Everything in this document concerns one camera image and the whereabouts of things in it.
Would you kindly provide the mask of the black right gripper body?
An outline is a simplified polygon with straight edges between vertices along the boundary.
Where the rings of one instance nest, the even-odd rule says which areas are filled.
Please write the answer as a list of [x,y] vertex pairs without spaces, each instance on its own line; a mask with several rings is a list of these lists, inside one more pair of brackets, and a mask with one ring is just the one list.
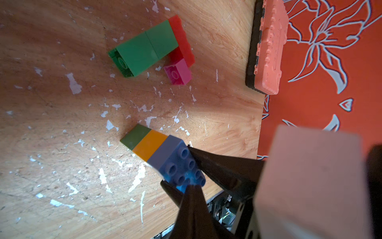
[[236,159],[248,180],[244,239],[379,239],[382,146],[351,133],[281,126],[267,160]]

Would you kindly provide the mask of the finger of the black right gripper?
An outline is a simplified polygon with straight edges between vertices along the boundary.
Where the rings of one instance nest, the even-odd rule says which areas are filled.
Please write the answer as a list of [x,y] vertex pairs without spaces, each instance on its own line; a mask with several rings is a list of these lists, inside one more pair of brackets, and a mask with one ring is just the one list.
[[179,191],[174,185],[169,182],[162,180],[160,182],[162,189],[166,192],[166,194],[172,199],[175,205],[180,208],[184,193]]
[[236,200],[255,195],[265,161],[209,153],[189,147],[198,167]]

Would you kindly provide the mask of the blue lego brick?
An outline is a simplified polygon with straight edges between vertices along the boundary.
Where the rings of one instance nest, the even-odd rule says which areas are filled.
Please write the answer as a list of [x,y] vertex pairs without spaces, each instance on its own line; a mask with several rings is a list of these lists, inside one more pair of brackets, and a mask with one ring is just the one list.
[[180,138],[169,135],[162,145],[148,159],[163,179],[185,192],[188,185],[206,184],[206,178],[199,169],[189,148]]

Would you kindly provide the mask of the yellow lego brick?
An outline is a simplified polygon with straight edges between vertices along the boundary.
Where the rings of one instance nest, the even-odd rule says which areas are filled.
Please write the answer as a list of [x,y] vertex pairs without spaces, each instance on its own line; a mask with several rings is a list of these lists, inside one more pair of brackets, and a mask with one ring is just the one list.
[[139,156],[143,161],[147,162],[154,152],[167,139],[167,135],[155,130],[150,130],[148,134],[133,149],[134,154]]

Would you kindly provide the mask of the pink lego brick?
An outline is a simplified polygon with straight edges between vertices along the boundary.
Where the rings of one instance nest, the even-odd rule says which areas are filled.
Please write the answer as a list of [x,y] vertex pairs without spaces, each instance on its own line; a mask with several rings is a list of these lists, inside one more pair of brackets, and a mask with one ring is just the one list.
[[172,85],[186,85],[192,80],[192,73],[184,58],[164,66],[164,70]]

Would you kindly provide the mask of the red lego brick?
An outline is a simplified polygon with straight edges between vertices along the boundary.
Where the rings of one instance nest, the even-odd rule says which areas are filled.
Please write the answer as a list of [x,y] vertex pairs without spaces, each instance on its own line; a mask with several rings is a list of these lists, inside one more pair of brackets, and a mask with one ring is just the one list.
[[179,45],[169,53],[170,61],[176,63],[181,59],[185,59],[187,66],[190,68],[195,63],[195,56],[192,53],[191,45],[183,29],[182,20],[178,15],[175,15],[169,18],[169,23]]

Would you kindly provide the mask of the green lego brick front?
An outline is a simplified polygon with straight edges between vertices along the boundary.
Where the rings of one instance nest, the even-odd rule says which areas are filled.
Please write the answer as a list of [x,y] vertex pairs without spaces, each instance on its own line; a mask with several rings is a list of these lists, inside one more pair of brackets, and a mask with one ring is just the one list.
[[125,78],[136,77],[159,61],[145,32],[118,45],[108,55]]

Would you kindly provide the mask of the small green lego brick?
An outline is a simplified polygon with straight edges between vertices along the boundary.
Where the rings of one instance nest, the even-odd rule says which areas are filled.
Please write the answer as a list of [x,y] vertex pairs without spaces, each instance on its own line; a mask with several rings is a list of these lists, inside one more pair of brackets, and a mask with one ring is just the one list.
[[129,131],[120,142],[128,149],[134,150],[134,148],[145,138],[145,136],[151,131],[150,128],[137,124],[131,131]]

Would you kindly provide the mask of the tall green lego brick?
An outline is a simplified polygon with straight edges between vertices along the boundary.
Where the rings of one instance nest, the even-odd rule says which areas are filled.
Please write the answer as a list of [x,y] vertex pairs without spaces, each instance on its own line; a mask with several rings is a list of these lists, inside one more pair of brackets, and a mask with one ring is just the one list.
[[179,47],[168,20],[147,30],[146,35],[159,60]]

